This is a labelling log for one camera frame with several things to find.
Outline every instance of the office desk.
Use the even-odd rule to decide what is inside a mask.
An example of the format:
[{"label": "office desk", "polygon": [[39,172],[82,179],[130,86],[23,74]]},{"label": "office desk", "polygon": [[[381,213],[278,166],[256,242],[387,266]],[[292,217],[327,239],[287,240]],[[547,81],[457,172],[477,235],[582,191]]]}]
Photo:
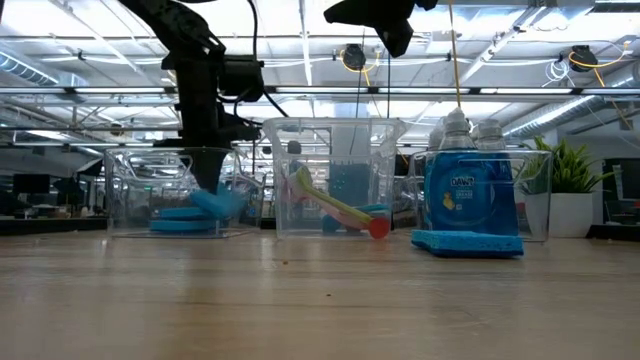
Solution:
[{"label": "office desk", "polygon": [[2,238],[1,358],[640,358],[638,243],[447,260],[274,235]]}]

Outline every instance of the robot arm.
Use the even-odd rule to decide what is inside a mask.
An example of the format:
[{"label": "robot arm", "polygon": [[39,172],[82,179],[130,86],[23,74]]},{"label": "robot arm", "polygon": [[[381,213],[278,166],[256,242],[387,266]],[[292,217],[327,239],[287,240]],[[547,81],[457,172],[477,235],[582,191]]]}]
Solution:
[{"label": "robot arm", "polygon": [[[183,0],[204,3],[212,0]],[[255,140],[260,130],[246,120],[226,114],[216,99],[220,88],[226,96],[257,101],[263,93],[261,67],[253,55],[225,56],[226,48],[209,30],[207,22],[173,0],[120,0],[156,33],[169,50],[162,69],[175,70],[182,115],[181,138],[154,146],[231,148],[234,140]],[[194,152],[191,172],[201,188],[216,192],[224,154]]]}]

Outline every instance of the white pot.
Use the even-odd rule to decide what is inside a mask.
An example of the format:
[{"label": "white pot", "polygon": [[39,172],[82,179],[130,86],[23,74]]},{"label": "white pot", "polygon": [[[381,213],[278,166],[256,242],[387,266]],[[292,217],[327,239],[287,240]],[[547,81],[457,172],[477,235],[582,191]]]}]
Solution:
[{"label": "white pot", "polygon": [[524,211],[531,230],[531,240],[546,241],[549,228],[549,194],[526,195]]},{"label": "white pot", "polygon": [[591,194],[551,194],[549,235],[557,238],[584,238],[593,223]]}]

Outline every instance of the potted plant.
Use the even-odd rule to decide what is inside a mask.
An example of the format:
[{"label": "potted plant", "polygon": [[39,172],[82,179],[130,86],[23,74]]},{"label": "potted plant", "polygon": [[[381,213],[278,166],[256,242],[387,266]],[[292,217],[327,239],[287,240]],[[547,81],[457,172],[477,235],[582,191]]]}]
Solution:
[{"label": "potted plant", "polygon": [[[540,137],[535,138],[535,143],[538,150],[553,154],[549,235],[584,238],[593,222],[593,187],[613,173],[593,175],[589,166],[595,161],[589,161],[585,145],[576,151],[564,139],[554,147]],[[526,182],[525,185],[538,190],[542,186]]]},{"label": "potted plant", "polygon": [[547,156],[536,155],[528,159],[517,169],[516,178],[520,192],[524,194],[525,215],[532,240],[546,241],[551,194],[549,173],[552,169],[553,154],[552,150],[542,142],[542,139],[536,138],[535,141],[539,150],[548,151],[549,154]]}]

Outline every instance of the dawn logo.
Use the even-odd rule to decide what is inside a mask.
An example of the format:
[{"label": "dawn logo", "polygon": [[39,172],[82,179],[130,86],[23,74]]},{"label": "dawn logo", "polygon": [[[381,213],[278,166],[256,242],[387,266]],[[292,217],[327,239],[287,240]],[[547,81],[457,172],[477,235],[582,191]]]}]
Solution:
[{"label": "dawn logo", "polygon": [[475,182],[475,178],[471,176],[458,176],[451,178],[451,186],[473,186]]}]

